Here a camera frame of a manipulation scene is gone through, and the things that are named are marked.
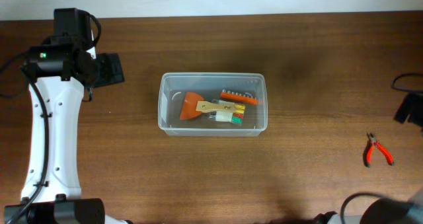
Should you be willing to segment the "clear case of coloured bits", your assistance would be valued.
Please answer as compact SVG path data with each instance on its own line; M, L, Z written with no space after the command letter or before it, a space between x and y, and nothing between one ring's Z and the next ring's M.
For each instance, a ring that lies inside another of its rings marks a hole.
M243 104L237 104L234 102L227 102L224 100L212 100L216 104L226 104L234 106L236 112L212 112L210 114L210 119L215 120L216 122L230 122L235 125L241 125L243 123L243 118L245 115L246 106Z

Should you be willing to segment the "clear plastic storage container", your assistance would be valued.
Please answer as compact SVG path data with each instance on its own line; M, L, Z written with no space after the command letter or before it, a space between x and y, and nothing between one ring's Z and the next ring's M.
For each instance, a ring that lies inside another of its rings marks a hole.
M216 122L210 113L190 120L181 120L180 113L186 92L196 93L208 102L223 100L225 90L267 96L266 82L259 73L165 73L161 79L158 101L158 125L167 135L254 137L268 127L268 99L264 104L246 106L243 123Z

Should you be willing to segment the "orange rail of sockets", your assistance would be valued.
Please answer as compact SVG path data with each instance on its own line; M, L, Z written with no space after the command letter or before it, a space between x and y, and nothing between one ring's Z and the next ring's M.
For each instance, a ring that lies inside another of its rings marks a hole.
M231 100L251 105L264 104L267 101L267 96L253 95L252 93L241 93L223 89L220 92L220 98L223 100Z

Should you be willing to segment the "orange scraper with wooden handle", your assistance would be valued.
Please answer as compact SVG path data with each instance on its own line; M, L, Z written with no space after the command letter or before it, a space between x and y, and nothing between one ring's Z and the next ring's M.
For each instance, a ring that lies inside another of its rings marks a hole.
M218 104L204 100L204 98L193 92L186 92L182 110L180 113L181 120L190 120L204 113L210 112L236 112L233 104Z

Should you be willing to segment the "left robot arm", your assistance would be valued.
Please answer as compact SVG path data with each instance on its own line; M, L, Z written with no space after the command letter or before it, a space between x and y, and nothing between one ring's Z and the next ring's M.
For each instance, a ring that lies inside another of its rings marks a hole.
M32 101L28 172L20 203L4 210L6 223L113 224L102 200L84 199L77 171L81 104L93 89L124 82L117 54L97 54L102 27L77 8L54 11L54 34L21 53Z

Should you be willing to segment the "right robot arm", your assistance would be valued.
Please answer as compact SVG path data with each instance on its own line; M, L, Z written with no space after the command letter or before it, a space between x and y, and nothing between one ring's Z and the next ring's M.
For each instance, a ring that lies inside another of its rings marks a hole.
M399 106L394 120L400 124L409 122L421 127L422 92L409 91ZM377 200L362 215L345 215L347 205L359 197L376 198ZM334 211L321 213L312 220L312 223L422 224L422 191L419 190L407 201L394 200L377 193L358 192L344 200L339 213Z

